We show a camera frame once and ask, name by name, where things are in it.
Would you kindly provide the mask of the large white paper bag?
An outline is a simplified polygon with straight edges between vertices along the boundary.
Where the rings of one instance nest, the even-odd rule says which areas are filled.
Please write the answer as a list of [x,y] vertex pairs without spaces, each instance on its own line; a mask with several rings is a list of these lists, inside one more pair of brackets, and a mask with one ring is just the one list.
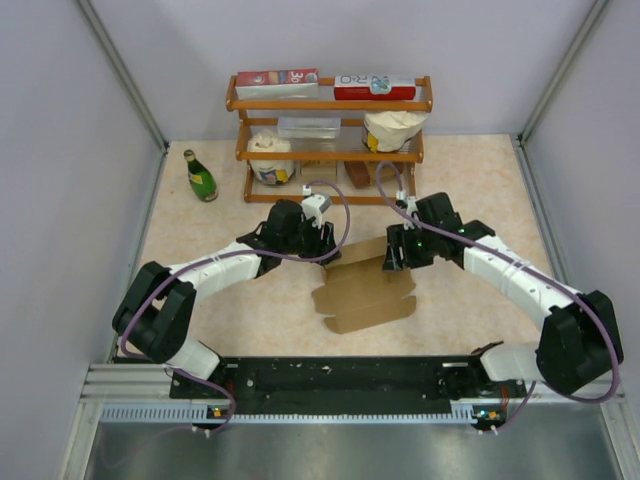
[[400,151],[418,134],[429,114],[418,111],[366,112],[363,144],[373,153]]

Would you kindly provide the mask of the green glass bottle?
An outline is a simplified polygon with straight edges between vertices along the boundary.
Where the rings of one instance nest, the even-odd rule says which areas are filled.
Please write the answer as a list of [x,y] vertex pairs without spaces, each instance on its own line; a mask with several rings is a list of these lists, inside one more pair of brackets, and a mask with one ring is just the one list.
[[218,188],[211,172],[197,159],[193,150],[185,150],[183,157],[187,164],[189,184],[196,197],[205,203],[214,201],[218,196]]

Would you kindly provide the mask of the red silver foil box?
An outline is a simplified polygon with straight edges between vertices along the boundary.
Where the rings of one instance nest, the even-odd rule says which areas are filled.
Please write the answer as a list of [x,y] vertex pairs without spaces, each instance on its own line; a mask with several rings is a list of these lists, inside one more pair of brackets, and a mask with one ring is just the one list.
[[319,72],[316,68],[243,71],[236,77],[240,100],[316,98]]

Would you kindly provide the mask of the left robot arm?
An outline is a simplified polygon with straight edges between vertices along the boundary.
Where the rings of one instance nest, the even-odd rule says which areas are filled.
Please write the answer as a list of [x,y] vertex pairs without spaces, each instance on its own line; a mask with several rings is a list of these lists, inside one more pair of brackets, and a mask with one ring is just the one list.
[[203,395],[220,394],[227,382],[223,360],[188,336],[194,306],[266,275],[284,259],[318,265],[338,259],[334,225],[322,218],[330,205],[324,194],[300,203],[279,200],[256,229],[222,250],[171,267],[143,265],[113,317],[113,329],[151,362],[187,373]]

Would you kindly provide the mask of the clear plastic container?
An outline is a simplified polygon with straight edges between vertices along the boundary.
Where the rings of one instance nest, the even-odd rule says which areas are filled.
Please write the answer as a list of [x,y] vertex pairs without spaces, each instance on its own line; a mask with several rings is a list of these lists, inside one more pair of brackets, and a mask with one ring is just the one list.
[[336,117],[280,117],[278,135],[285,139],[335,139],[341,119]]

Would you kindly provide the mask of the wooden three-tier shelf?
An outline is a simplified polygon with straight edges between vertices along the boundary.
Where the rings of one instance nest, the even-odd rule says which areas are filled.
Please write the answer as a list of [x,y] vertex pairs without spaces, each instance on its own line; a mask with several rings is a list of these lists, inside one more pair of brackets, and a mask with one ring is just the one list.
[[[352,205],[382,205],[383,199],[373,187],[356,189],[348,179],[344,168],[345,162],[351,161],[389,161],[402,163],[402,184],[405,190],[415,196],[416,166],[424,160],[424,142],[421,133],[409,140],[406,152],[373,153],[362,142],[364,114],[374,111],[424,111],[429,113],[433,107],[431,78],[417,77],[416,98],[412,101],[337,101],[328,100],[240,100],[237,97],[236,76],[230,78],[226,92],[225,106],[230,112],[237,112],[239,129],[236,140],[235,157],[246,163],[246,179],[244,182],[243,200],[247,203],[272,204],[279,199],[299,201],[303,181],[299,178],[291,180],[285,186],[261,186],[253,173],[250,161],[287,160],[294,161],[297,166],[303,161],[332,161],[337,163],[337,179],[335,184],[343,191],[347,201]],[[323,113],[329,116],[341,115],[340,134],[335,139],[294,139],[290,152],[251,152],[249,141],[260,130],[275,127],[279,113],[301,113],[310,115]]]

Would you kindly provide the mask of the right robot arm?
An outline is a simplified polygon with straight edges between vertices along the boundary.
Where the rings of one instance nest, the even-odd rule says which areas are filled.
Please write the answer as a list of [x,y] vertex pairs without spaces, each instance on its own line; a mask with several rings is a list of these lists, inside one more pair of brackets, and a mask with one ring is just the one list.
[[624,354],[606,294],[585,294],[544,274],[483,222],[463,222],[444,192],[418,199],[400,189],[388,204],[403,221],[387,229],[384,270],[417,269],[437,258],[451,261],[492,285],[539,330],[532,343],[498,342],[478,350],[480,362],[466,372],[474,393],[487,396],[503,381],[525,380],[575,399],[578,390],[606,373],[611,385],[598,399],[616,393]]

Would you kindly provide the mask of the tan cardboard block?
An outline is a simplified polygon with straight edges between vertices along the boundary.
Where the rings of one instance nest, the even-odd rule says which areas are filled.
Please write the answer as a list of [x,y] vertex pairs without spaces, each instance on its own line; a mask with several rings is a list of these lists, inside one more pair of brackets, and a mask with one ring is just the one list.
[[304,183],[314,180],[337,179],[337,163],[332,161],[303,161],[300,163],[300,178]]

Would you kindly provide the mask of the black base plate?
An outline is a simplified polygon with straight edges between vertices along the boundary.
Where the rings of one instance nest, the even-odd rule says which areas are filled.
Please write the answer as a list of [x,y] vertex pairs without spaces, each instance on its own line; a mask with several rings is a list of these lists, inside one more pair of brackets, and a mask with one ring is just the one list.
[[210,381],[245,414],[445,413],[465,398],[525,394],[514,380],[490,380],[473,355],[229,357]]

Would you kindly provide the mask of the brown brick package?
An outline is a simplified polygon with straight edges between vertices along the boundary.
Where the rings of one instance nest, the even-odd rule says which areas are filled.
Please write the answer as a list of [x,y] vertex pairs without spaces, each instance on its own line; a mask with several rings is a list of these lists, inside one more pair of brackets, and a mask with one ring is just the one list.
[[[376,183],[376,170],[378,162],[372,161],[351,161],[345,162],[345,171],[356,189],[363,189],[374,186]],[[396,177],[392,167],[383,166],[380,172],[382,182],[394,180]]]

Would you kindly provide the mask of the red white carton box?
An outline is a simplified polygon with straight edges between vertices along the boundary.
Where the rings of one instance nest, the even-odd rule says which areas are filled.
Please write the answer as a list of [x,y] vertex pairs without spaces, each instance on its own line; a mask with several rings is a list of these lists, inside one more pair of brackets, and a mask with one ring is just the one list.
[[342,75],[334,79],[334,99],[353,101],[409,101],[416,95],[413,77],[399,75]]

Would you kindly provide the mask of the brown cardboard box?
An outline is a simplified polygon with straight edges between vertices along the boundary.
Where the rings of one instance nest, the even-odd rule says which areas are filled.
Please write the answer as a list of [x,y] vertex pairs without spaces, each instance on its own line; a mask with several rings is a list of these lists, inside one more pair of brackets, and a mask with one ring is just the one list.
[[415,312],[411,273],[385,271],[386,249],[384,236],[345,245],[341,257],[323,268],[324,284],[312,292],[312,299],[331,332],[352,333]]

